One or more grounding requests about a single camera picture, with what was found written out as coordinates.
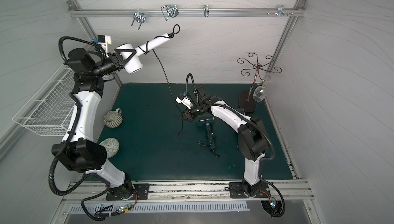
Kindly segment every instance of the black cable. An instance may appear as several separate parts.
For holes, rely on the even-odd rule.
[[[207,132],[205,133],[205,137],[206,137],[208,140],[212,139],[212,143],[206,144],[206,143],[203,143],[203,142],[199,141],[198,144],[201,145],[201,146],[203,146],[203,147],[209,147],[209,150],[212,152],[212,154],[214,154],[215,157],[220,157],[220,155],[216,154],[216,148],[212,148],[212,147],[211,147],[211,145],[214,144],[214,143],[216,142],[216,137],[215,137],[215,135],[214,135],[214,132],[213,132],[213,131],[207,131]]]
[[[279,189],[278,189],[276,186],[274,186],[271,182],[266,181],[266,180],[263,179],[261,176],[259,176],[259,178],[260,178],[260,180],[261,180],[262,182],[269,184],[270,186],[272,186],[272,187],[275,189],[275,191],[278,192],[278,194],[279,194],[279,196],[280,196],[280,198],[281,198],[282,209],[281,209],[281,212],[280,212],[279,214],[271,214],[271,217],[281,217],[281,216],[284,214],[284,210],[285,210],[285,208],[286,208],[286,205],[284,204],[284,199],[283,199],[282,193],[281,193],[281,192],[279,191]]]
[[[86,213],[86,215],[88,216],[88,217],[90,217],[92,220],[94,220],[94,221],[104,221],[105,220],[105,217],[95,217],[95,216],[93,216],[88,210],[87,210],[87,208],[86,208],[86,206],[85,206],[85,201],[88,201],[88,200],[92,200],[92,199],[95,199],[95,198],[98,198],[98,197],[100,197],[101,195],[104,195],[106,192],[108,192],[108,190],[110,189],[110,184],[108,183],[107,185],[106,185],[106,189],[104,190],[104,191],[102,191],[102,192],[100,192],[99,194],[97,194],[97,195],[95,195],[95,196],[92,196],[92,197],[87,197],[87,198],[84,198],[84,199],[82,199],[82,201],[81,201],[81,207],[82,207],[82,209],[84,210],[84,212]]]
[[[70,144],[70,141],[74,136],[76,126],[78,125],[79,117],[81,115],[81,103],[79,102],[78,98],[76,98],[72,92],[69,93],[69,96],[74,100],[76,105],[76,115],[75,115],[74,123],[72,124],[71,130],[69,131],[69,136],[67,137],[66,141],[63,143],[60,150],[56,153],[55,157],[53,158],[52,164],[49,167],[49,174],[48,174],[49,188],[54,194],[58,196],[64,196],[74,191],[87,177],[90,176],[90,174],[84,175],[73,187],[71,187],[66,191],[59,190],[55,184],[55,169],[57,162],[59,161],[61,154],[66,150],[66,148]]]
[[[243,115],[241,115],[240,113],[238,113],[235,109],[233,109],[230,106],[224,105],[224,104],[210,104],[208,106],[206,106],[202,112],[206,112],[208,108],[213,107],[213,106],[217,106],[217,107],[222,107],[222,108],[226,108],[229,109],[230,111],[232,111],[234,114],[236,114],[239,118],[241,118],[243,121],[245,121],[246,123],[250,124],[251,126],[253,126],[256,130],[259,131],[259,133],[264,136],[264,138],[267,140],[268,145],[271,147],[271,156],[270,157],[264,157],[261,158],[261,160],[272,160],[275,157],[275,148],[273,147],[273,144],[271,142],[271,140],[269,139],[269,137],[267,136],[266,133],[264,133],[264,131],[259,128],[255,123],[251,122],[250,120],[246,119]]]
[[[111,75],[113,75],[113,78],[112,79],[106,79],[106,80],[104,80],[104,82],[108,82],[108,81],[114,80],[115,79],[115,73],[111,73]]]
[[[183,112],[180,110],[180,108],[178,107],[178,105],[177,105],[176,102],[175,102],[174,95],[172,94],[171,87],[170,87],[170,83],[168,82],[167,74],[165,73],[163,64],[161,63],[161,61],[160,61],[159,57],[157,56],[155,50],[152,49],[152,51],[153,51],[153,53],[155,54],[157,60],[159,61],[161,68],[163,69],[163,73],[164,73],[164,76],[165,76],[165,80],[167,81],[168,89],[170,90],[171,98],[172,98],[172,100],[174,101],[174,104],[175,104],[176,108],[179,110],[180,115],[183,116]],[[178,133],[178,135],[182,135],[182,131],[183,131],[183,119],[181,119],[181,122],[182,122],[182,127],[181,127],[180,132]]]
[[[191,82],[193,83],[194,91],[195,91],[195,94],[196,94],[196,97],[197,97],[197,106],[199,106],[198,91],[197,91],[196,85],[194,83],[193,75],[191,73],[188,73],[188,75],[186,76],[185,93],[186,93],[186,95],[188,95],[188,80],[189,80],[189,77],[191,78]]]
[[[179,32],[180,32],[180,26],[179,26],[179,24],[175,24],[174,27],[173,27],[173,32],[167,33],[167,34],[168,34],[168,37],[165,37],[165,36],[156,36],[155,38],[160,38],[160,37],[161,37],[161,38],[173,38],[174,35],[175,35],[175,34],[178,34]],[[143,49],[141,49],[140,46],[138,46],[138,48],[139,48],[142,52],[144,52],[144,54],[148,54],[148,53],[150,52],[150,51],[148,50],[148,43],[149,43],[149,41],[146,42],[146,50],[143,50]],[[171,87],[170,87],[170,83],[169,83],[169,81],[168,81],[167,74],[165,73],[163,64],[161,63],[161,61],[160,61],[159,57],[157,56],[155,50],[152,49],[152,51],[153,51],[153,53],[155,54],[157,60],[159,61],[161,68],[163,69],[163,73],[164,73],[164,76],[165,76],[165,80],[167,81],[168,89],[170,90],[171,98],[172,98],[172,100],[174,101],[174,104],[175,104],[176,108],[177,108],[177,109],[179,110],[179,112],[180,112],[179,117],[182,117],[182,116],[183,116],[183,112],[180,110],[180,108],[178,107],[178,105],[177,105],[176,102],[175,102],[174,95],[172,94],[172,90],[171,90]],[[183,131],[183,118],[180,118],[180,120],[181,120],[181,122],[182,122],[182,126],[181,126],[181,129],[180,129],[180,132],[178,133],[178,135],[182,135],[182,131]]]
[[[174,27],[173,27],[173,32],[167,33],[168,37],[166,37],[166,36],[161,36],[161,35],[160,35],[160,36],[156,36],[155,38],[173,38],[174,35],[175,35],[175,34],[178,34],[179,32],[180,32],[180,26],[179,26],[179,24],[175,24]],[[139,48],[142,52],[144,52],[144,54],[148,54],[148,53],[149,53],[149,50],[148,50],[148,43],[149,43],[149,41],[146,42],[146,50],[143,50],[143,49],[141,49],[140,46],[138,46],[138,48]]]
[[[237,192],[237,193],[242,193],[242,192],[244,192],[244,190],[236,190],[236,189],[230,188],[230,187],[224,187],[224,190],[225,190],[225,191],[234,191],[234,192]]]
[[[102,213],[103,211],[106,211],[106,210],[109,209],[110,207],[113,207],[113,204],[110,205],[110,206],[107,206],[107,207],[105,207],[105,208],[102,208],[102,209],[100,209],[99,211],[96,211],[95,215],[100,216],[101,213]]]
[[[102,60],[104,60],[104,59],[106,58],[105,50],[101,47],[101,45],[96,44],[96,43],[92,43],[92,42],[89,42],[89,41],[86,41],[86,40],[83,40],[83,39],[65,36],[65,37],[61,37],[61,38],[59,39],[58,47],[59,47],[60,56],[63,58],[63,61],[64,61],[66,64],[67,64],[67,57],[66,57],[66,55],[64,54],[64,50],[63,50],[63,41],[64,41],[64,40],[67,40],[67,39],[69,39],[69,40],[74,40],[74,41],[78,41],[78,42],[85,43],[85,44],[89,44],[89,45],[92,45],[92,46],[95,47],[96,51],[101,52],[101,59],[102,59]]]

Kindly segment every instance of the wire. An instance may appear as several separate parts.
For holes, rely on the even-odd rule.
[[[65,36],[65,37],[61,37],[61,38],[59,39],[59,42],[58,42],[58,47],[59,47],[60,56],[63,58],[63,61],[64,61],[65,64],[67,64],[68,60],[67,60],[67,58],[66,58],[66,55],[64,54],[64,50],[63,50],[63,41],[64,41],[64,40],[67,40],[67,39],[69,39],[69,40],[74,40],[74,41],[78,41],[78,42],[81,42],[81,43],[84,43],[84,44],[89,44],[89,45],[94,46],[95,49],[96,49],[96,51],[97,51],[97,52],[100,52],[101,59],[102,59],[102,60],[105,60],[105,59],[106,59],[105,50],[101,47],[100,44],[92,43],[92,42],[89,42],[89,41],[86,41],[86,40],[83,40],[83,39],[79,39],[79,38],[74,38],[74,37]]]
[[[188,75],[186,76],[185,93],[186,93],[186,95],[189,96],[189,93],[188,93],[188,80],[189,80],[189,77],[191,78],[191,82],[193,83],[195,95],[196,95],[196,97],[197,97],[197,106],[199,106],[198,92],[197,92],[196,85],[194,84],[193,75],[192,75],[191,73],[188,73]]]
[[[236,190],[236,189],[230,188],[230,187],[224,187],[224,190],[226,190],[226,191],[234,191],[234,192],[237,192],[237,193],[244,192],[244,190]]]
[[[104,82],[108,82],[108,81],[114,80],[115,79],[115,73],[111,73],[111,75],[113,76],[113,78],[112,79],[106,79],[106,80],[104,80]]]
[[[282,193],[279,191],[279,189],[276,186],[274,186],[274,184],[272,184],[271,182],[268,182],[265,179],[263,179],[261,175],[259,175],[259,178],[260,178],[261,182],[269,184],[270,186],[272,186],[275,189],[276,192],[278,192],[278,194],[279,194],[279,196],[281,198],[282,209],[281,209],[281,212],[279,214],[271,214],[271,217],[281,217],[284,214],[284,211],[285,211],[285,208],[286,208],[286,205],[284,204],[284,199],[283,199]]]
[[[180,32],[180,26],[179,26],[179,24],[175,24],[174,27],[173,27],[173,32],[167,33],[167,34],[168,34],[168,37],[165,37],[165,36],[156,36],[155,38],[160,38],[160,37],[161,37],[161,38],[173,38],[174,35],[175,35],[175,34],[178,34],[179,32]],[[138,46],[138,48],[139,48],[142,52],[144,52],[144,54],[148,54],[148,53],[150,52],[150,51],[148,50],[148,43],[149,43],[149,41],[146,42],[146,50],[143,50],[143,49],[141,49],[140,46]],[[172,100],[174,101],[174,104],[175,104],[176,108],[177,108],[177,109],[179,110],[179,112],[180,112],[180,115],[178,116],[178,118],[181,120],[182,126],[181,126],[181,129],[180,129],[180,132],[178,133],[178,135],[182,135],[182,131],[183,131],[183,112],[180,110],[180,108],[178,107],[178,105],[177,105],[176,102],[175,102],[174,95],[172,94],[172,90],[171,90],[171,87],[170,87],[170,83],[169,83],[169,81],[168,81],[167,74],[165,73],[163,64],[161,63],[161,61],[160,61],[159,57],[157,56],[155,50],[152,49],[152,51],[153,51],[153,53],[155,54],[157,60],[159,61],[161,68],[163,69],[163,73],[164,73],[164,76],[165,76],[165,80],[167,81],[168,89],[170,90],[171,98],[172,98]]]
[[[175,35],[175,34],[178,34],[179,32],[180,32],[180,26],[179,26],[179,24],[175,24],[174,27],[173,27],[173,32],[167,33],[168,37],[166,37],[166,36],[161,36],[161,35],[160,35],[160,36],[156,36],[155,38],[173,38],[174,35]],[[149,41],[146,42],[146,50],[143,50],[143,49],[141,49],[140,46],[138,46],[138,48],[139,48],[142,52],[144,52],[144,54],[148,54],[148,53],[149,53],[149,50],[148,50],[148,43],[149,43]]]
[[[110,206],[107,206],[107,207],[105,207],[105,208],[103,208],[103,209],[101,209],[101,210],[99,210],[99,211],[96,211],[95,215],[100,216],[100,215],[101,215],[101,212],[106,211],[106,210],[109,209],[110,207],[113,207],[113,204],[110,205]]]
[[[104,190],[104,191],[102,191],[102,192],[100,192],[99,194],[97,194],[97,195],[94,195],[94,196],[92,196],[92,197],[87,197],[87,198],[84,198],[84,199],[82,199],[81,200],[81,207],[82,207],[82,209],[83,209],[83,211],[86,213],[86,215],[88,216],[88,217],[90,217],[92,220],[94,220],[94,221],[104,221],[105,220],[105,217],[95,217],[95,216],[93,216],[88,210],[87,210],[87,208],[86,208],[86,206],[85,206],[85,201],[88,201],[88,200],[92,200],[92,199],[95,199],[95,198],[98,198],[98,197],[100,197],[101,195],[104,195],[106,192],[108,192],[108,190],[110,189],[110,184],[108,183],[108,184],[106,184],[106,189]]]
[[[257,131],[259,131],[259,133],[267,140],[268,145],[271,147],[271,155],[270,157],[263,157],[260,159],[261,160],[272,160],[275,157],[275,148],[273,147],[273,144],[271,142],[271,140],[269,139],[269,137],[267,136],[266,133],[264,133],[264,131],[258,127],[258,125],[256,125],[255,123],[251,122],[250,120],[246,119],[242,114],[238,113],[235,109],[233,109],[230,106],[224,105],[224,104],[210,104],[208,106],[206,106],[202,112],[206,112],[208,108],[213,107],[213,106],[217,106],[217,107],[222,107],[222,108],[226,108],[229,109],[230,111],[232,111],[234,114],[236,114],[239,118],[241,118],[243,121],[245,121],[246,123],[248,123],[249,125],[251,125],[252,127],[254,127]]]
[[[262,193],[264,193],[265,195],[267,195],[267,197],[268,198],[274,198],[275,199],[275,197],[272,197],[271,195],[269,195],[267,192],[263,192],[262,190],[259,190],[259,192],[262,192]]]
[[[168,89],[170,90],[171,98],[172,98],[172,100],[173,100],[173,102],[174,102],[176,108],[179,110],[180,115],[183,116],[183,112],[180,110],[180,108],[178,107],[178,105],[177,105],[176,102],[175,102],[174,95],[172,94],[171,87],[170,87],[170,83],[169,83],[169,81],[168,81],[167,74],[165,73],[163,64],[161,63],[161,61],[160,61],[159,57],[157,56],[155,50],[152,49],[152,51],[153,51],[153,53],[155,54],[157,60],[159,61],[161,68],[163,69],[163,73],[164,73],[164,76],[165,76],[165,80],[167,81]],[[182,135],[182,131],[183,131],[183,119],[181,119],[181,122],[182,122],[182,127],[181,127],[180,132],[178,133],[178,135]]]
[[[66,191],[61,191],[56,187],[55,184],[55,169],[57,162],[59,161],[60,156],[62,153],[67,149],[68,145],[71,142],[72,137],[74,136],[76,127],[78,125],[79,117],[81,115],[81,103],[79,102],[78,98],[73,95],[72,92],[69,93],[69,96],[74,100],[75,105],[76,105],[76,114],[75,114],[75,119],[74,123],[72,124],[71,130],[69,132],[69,136],[67,137],[66,141],[63,143],[62,147],[59,149],[59,151],[56,153],[55,157],[52,160],[51,166],[49,167],[49,173],[48,173],[48,184],[49,188],[51,191],[58,195],[58,196],[64,196],[67,195],[68,193],[74,191],[87,177],[89,177],[91,174],[84,175],[73,187]]]

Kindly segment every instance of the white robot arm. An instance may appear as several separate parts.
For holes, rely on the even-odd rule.
[[[68,65],[74,71],[75,85],[69,95],[75,101],[76,106],[72,112],[70,125],[62,139],[62,143],[52,146],[52,154],[55,158],[49,170],[48,182],[54,194],[59,196],[66,195],[78,187],[86,177],[92,175],[106,183],[108,186],[107,190],[113,197],[118,197],[117,199],[119,200],[127,200],[133,196],[135,188],[131,183],[130,177],[108,161],[105,148],[93,140],[93,123],[104,89],[102,76],[121,69],[126,69],[128,73],[140,70],[143,66],[138,56],[169,41],[178,32],[173,31],[158,36],[136,49],[131,44],[123,44],[115,49],[115,54],[108,52],[108,45],[111,44],[109,36],[98,36],[96,42],[73,37],[62,37],[59,39],[60,55],[65,65]],[[70,51],[67,59],[63,51],[63,41],[66,39],[90,44],[95,47],[96,52],[77,48]],[[95,62],[90,54],[99,56],[101,61]],[[72,188],[65,191],[59,190],[54,180],[54,172],[58,161],[68,170],[85,173],[86,175]],[[89,213],[84,207],[83,201],[81,202],[82,208],[91,219],[95,221],[104,220],[105,217],[93,216]]]
[[[228,106],[217,96],[211,97],[203,87],[195,89],[198,105],[185,93],[181,93],[176,101],[187,108],[184,113],[187,120],[193,121],[198,115],[210,112],[227,123],[238,133],[238,146],[245,157],[245,171],[243,176],[244,192],[248,196],[255,196],[260,186],[261,168],[260,161],[273,159],[275,150],[272,142],[265,132],[260,118],[251,118]],[[266,158],[266,150],[271,147],[271,156]]]

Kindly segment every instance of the wire basket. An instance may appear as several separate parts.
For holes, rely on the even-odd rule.
[[[12,118],[40,136],[64,136],[75,105],[68,95],[74,88],[74,72],[61,67],[53,76]]]

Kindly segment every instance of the ceramic mug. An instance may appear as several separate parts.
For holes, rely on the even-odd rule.
[[[104,123],[109,128],[116,128],[122,123],[122,110],[117,108],[115,111],[110,111],[104,115]]]

